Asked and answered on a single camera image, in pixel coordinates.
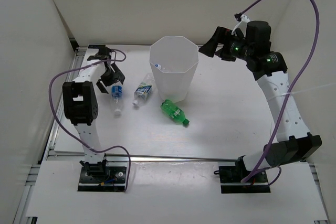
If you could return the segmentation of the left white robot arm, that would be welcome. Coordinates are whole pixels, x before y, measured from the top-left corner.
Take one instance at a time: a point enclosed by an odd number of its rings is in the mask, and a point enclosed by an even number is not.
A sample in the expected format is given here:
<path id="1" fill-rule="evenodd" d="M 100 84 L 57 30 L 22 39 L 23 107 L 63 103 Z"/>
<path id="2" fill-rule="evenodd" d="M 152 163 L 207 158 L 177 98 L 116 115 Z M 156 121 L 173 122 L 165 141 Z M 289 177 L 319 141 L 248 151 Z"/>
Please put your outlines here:
<path id="1" fill-rule="evenodd" d="M 109 94 L 115 102 L 122 98 L 125 76 L 117 67 L 119 50 L 107 46 L 94 46 L 98 50 L 87 58 L 87 65 L 79 70 L 78 76 L 62 85 L 65 117 L 78 132 L 85 158 L 80 164 L 89 176 L 105 182 L 110 176 L 106 166 L 105 152 L 99 153 L 99 141 L 95 120 L 98 117 L 98 101 L 95 87 Z"/>

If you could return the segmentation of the clear bottle red blue label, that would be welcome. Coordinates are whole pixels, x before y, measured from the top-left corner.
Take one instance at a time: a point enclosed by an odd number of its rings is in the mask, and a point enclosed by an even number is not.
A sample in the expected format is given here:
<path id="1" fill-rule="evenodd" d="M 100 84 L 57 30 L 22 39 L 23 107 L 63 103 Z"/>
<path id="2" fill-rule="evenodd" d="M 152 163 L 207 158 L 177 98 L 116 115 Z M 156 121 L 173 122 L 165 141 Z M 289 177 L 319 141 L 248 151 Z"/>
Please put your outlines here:
<path id="1" fill-rule="evenodd" d="M 163 72 L 168 72 L 169 70 L 167 68 L 163 68 L 160 64 L 155 64 L 155 67 Z"/>

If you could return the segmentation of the clear bottle white green label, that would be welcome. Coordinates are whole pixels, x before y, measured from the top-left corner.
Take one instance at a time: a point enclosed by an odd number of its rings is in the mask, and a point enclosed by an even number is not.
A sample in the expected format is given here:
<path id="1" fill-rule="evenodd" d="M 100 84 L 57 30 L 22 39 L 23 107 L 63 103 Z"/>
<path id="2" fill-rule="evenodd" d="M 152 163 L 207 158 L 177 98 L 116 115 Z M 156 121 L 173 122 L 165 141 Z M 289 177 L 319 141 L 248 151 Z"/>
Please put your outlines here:
<path id="1" fill-rule="evenodd" d="M 140 107 L 146 104 L 148 98 L 156 88 L 156 83 L 152 73 L 147 73 L 144 79 L 134 92 L 134 99 L 132 104 L 135 107 Z"/>

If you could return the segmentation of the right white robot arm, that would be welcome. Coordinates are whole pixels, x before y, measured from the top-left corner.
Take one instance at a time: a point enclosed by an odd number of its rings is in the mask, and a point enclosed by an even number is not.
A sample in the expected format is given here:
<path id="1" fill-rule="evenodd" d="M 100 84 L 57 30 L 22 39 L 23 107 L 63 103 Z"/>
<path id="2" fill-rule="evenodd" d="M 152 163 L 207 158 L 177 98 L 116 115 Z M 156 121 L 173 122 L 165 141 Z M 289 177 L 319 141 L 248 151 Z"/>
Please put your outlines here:
<path id="1" fill-rule="evenodd" d="M 213 36 L 199 52 L 219 56 L 225 61 L 246 62 L 255 81 L 262 89 L 275 123 L 269 142 L 263 151 L 240 158 L 236 177 L 247 182 L 258 171 L 310 157 L 322 144 L 319 135 L 312 135 L 296 105 L 291 91 L 287 65 L 281 53 L 271 50 L 271 27 L 265 21 L 251 21 L 243 33 L 218 26 Z"/>

